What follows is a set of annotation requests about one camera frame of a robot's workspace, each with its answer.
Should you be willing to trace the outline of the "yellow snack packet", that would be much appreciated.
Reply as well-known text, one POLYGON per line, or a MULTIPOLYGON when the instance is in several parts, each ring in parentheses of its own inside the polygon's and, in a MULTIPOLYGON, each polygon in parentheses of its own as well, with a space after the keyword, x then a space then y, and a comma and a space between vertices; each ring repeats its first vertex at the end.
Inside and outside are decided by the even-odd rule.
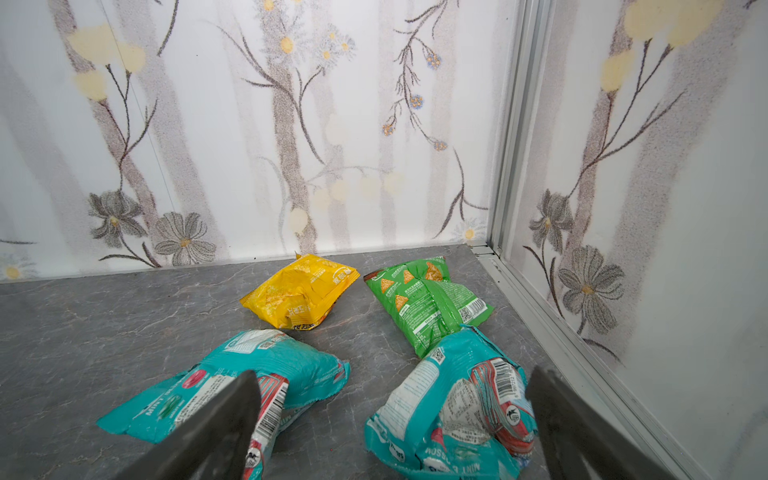
POLYGON ((277 329, 312 330, 359 277, 353 267, 312 254, 300 255, 240 303, 277 329))

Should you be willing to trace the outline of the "green snack packet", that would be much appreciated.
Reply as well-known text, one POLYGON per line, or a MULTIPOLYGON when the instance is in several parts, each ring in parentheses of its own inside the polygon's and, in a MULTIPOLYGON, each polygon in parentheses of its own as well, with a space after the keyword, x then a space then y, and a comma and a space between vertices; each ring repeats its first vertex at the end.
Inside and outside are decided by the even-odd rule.
POLYGON ((443 256, 379 269, 364 281, 420 358, 446 336, 464 325, 479 326, 494 311, 452 280, 443 256))

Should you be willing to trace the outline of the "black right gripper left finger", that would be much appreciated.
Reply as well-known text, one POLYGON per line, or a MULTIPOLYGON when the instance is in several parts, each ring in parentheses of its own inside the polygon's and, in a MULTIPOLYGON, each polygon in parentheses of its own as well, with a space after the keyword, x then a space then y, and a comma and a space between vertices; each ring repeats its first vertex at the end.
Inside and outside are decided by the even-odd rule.
POLYGON ((241 479, 261 409, 256 372, 231 379, 119 479, 241 479))

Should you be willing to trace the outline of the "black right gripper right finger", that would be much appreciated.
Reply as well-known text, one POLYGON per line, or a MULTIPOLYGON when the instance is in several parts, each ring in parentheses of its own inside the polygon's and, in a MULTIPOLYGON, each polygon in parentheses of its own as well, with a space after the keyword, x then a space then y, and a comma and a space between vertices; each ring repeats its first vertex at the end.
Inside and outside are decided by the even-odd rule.
POLYGON ((526 387, 552 479, 671 479, 557 373, 534 368, 526 387))

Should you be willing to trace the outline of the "teal snack packet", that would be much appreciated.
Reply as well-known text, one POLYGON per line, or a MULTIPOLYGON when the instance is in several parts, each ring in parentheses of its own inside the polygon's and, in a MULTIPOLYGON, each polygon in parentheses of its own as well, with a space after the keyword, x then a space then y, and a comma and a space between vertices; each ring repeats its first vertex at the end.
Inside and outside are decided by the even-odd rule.
POLYGON ((526 387, 523 368, 465 326, 367 420, 366 449, 408 479, 516 479, 538 435, 526 387))
POLYGON ((278 435, 350 371, 279 330, 244 331, 97 424, 153 445, 121 479, 260 479, 278 435))

